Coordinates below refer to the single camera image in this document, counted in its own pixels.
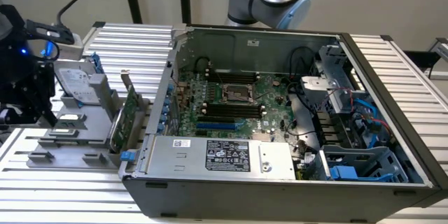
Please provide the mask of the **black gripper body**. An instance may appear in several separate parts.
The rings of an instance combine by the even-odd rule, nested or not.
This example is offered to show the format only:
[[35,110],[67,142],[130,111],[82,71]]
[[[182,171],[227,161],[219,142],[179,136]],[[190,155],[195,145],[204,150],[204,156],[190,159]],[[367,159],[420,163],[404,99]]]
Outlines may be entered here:
[[55,95],[56,57],[38,56],[30,47],[31,40],[54,39],[36,28],[46,25],[24,20],[14,5],[2,5],[2,104],[50,106]]

